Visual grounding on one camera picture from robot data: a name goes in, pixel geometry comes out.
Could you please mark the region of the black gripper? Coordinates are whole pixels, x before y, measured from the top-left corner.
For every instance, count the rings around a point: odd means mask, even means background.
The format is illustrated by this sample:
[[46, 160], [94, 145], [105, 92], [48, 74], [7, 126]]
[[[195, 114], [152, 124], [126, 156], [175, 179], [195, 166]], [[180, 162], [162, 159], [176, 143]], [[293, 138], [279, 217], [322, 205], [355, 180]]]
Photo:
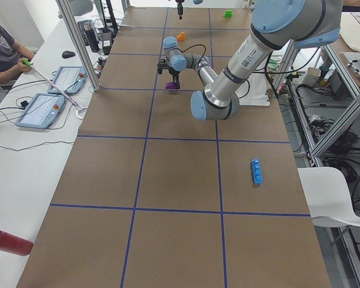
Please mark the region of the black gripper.
[[173, 88], [180, 89], [179, 74], [178, 73], [173, 74], [174, 69], [167, 63], [166, 59], [160, 59], [157, 64], [157, 73], [159, 75], [162, 75], [164, 70], [168, 70], [169, 73], [172, 75]]

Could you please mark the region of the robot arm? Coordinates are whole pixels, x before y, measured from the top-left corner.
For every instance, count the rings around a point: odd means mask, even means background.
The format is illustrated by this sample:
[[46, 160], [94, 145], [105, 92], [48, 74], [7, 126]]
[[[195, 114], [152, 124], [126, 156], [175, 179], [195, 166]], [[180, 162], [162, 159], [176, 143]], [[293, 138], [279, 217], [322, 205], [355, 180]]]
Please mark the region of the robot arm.
[[184, 14], [184, 7], [183, 7], [184, 0], [175, 0], [175, 2], [177, 4], [177, 12], [179, 19], [182, 20]]
[[157, 72], [168, 70], [171, 88], [179, 88], [179, 74], [195, 70], [204, 84], [202, 91], [192, 94], [190, 109], [198, 120], [226, 120], [239, 109], [238, 88], [275, 50], [293, 40], [297, 49], [320, 47], [333, 43], [340, 33], [342, 1], [257, 1], [252, 12], [250, 34], [232, 55], [220, 73], [207, 58], [184, 53], [175, 37], [163, 40], [165, 57], [157, 64]]

